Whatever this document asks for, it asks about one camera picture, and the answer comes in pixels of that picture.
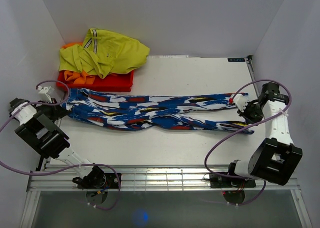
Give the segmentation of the blue white red patterned trousers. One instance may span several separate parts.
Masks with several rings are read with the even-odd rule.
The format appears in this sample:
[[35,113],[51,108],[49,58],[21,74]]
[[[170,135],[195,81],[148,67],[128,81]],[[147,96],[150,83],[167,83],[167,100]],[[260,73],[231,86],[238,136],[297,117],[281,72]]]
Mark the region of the blue white red patterned trousers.
[[245,128],[243,121],[200,120],[190,112],[235,109],[231,94],[192,96],[116,95],[86,88],[71,89],[62,107],[77,121],[119,131],[139,131],[150,127],[167,130],[209,130],[235,132]]

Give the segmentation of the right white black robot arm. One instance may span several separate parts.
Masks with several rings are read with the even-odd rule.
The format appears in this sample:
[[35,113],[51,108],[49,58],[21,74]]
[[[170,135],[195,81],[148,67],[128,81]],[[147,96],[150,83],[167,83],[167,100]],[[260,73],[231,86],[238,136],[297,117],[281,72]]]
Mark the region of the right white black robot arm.
[[300,162],[303,151],[294,145],[290,136],[288,113],[285,108],[290,98],[281,94],[279,85],[273,82],[262,86],[260,96],[248,101],[243,95],[233,99],[238,115],[247,124],[267,119],[265,139],[247,161],[230,163],[226,182],[237,187],[246,179],[262,179],[278,185],[285,185]]

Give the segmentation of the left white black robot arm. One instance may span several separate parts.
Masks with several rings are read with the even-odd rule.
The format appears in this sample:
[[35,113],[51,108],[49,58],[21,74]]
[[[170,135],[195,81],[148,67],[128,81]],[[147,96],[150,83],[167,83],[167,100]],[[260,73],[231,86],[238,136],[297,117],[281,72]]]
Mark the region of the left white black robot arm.
[[78,174],[72,182],[80,189],[102,188],[107,184],[105,173],[98,166],[85,166],[90,161],[81,158],[70,146],[69,137],[55,124],[68,115],[61,106],[29,105],[15,98],[10,103],[9,115],[19,121],[15,133],[41,157],[52,158],[72,166]]

